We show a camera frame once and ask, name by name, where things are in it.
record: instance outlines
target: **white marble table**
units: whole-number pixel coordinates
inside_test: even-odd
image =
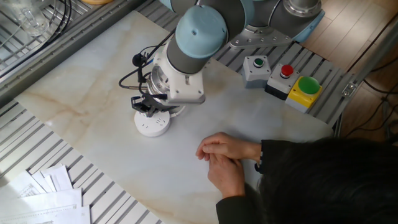
[[[130,97],[118,87],[131,58],[167,31],[132,12],[91,41],[16,100],[168,224],[217,223],[221,195],[208,164],[195,157],[200,141],[217,131],[240,138],[308,141],[331,134],[264,90],[245,90],[241,76],[212,60],[204,77],[206,101],[172,119],[158,138],[140,135]],[[136,77],[126,84],[136,83]],[[245,162],[246,180],[259,175]]]

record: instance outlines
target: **hand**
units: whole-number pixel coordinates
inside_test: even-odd
[[[217,133],[202,140],[197,150],[199,159],[209,160],[209,154],[221,154],[230,159],[260,161],[261,145],[243,141],[225,133]]]
[[[223,194],[223,198],[244,196],[244,173],[236,159],[210,154],[208,178]]]

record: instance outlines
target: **green button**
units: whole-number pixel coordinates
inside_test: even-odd
[[[264,64],[264,61],[262,59],[256,58],[254,59],[254,66],[257,68],[261,68]]]
[[[316,94],[320,89],[318,81],[312,77],[301,78],[298,87],[306,94]]]

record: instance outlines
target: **paper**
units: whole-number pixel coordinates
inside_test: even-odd
[[[52,178],[51,178],[50,175],[44,177],[44,181],[50,187],[51,192],[57,192],[57,190],[55,189],[54,183],[52,182]]]
[[[44,178],[50,176],[52,183],[55,186],[55,190],[70,190],[73,189],[72,184],[69,179],[66,166],[53,166],[46,170],[41,171]]]
[[[35,174],[32,175],[33,179],[36,180],[36,182],[42,186],[42,188],[47,192],[55,192],[55,187],[52,186],[54,188],[54,191],[52,190],[52,188],[48,185],[48,183],[45,181],[43,175],[41,172],[36,172]]]
[[[0,218],[0,223],[7,224],[90,224],[90,207],[61,207],[19,215],[8,218]]]
[[[46,191],[27,171],[22,172],[0,189],[0,201],[45,194]]]
[[[8,202],[2,201],[0,203],[0,217],[23,215],[70,205],[75,208],[81,207],[81,189],[40,194]]]

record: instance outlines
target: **person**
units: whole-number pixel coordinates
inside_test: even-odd
[[[261,144],[217,133],[197,157],[209,161],[209,180],[223,199],[220,224],[258,224],[245,196],[241,159],[257,162],[259,194],[268,224],[398,223],[398,150],[364,139]]]

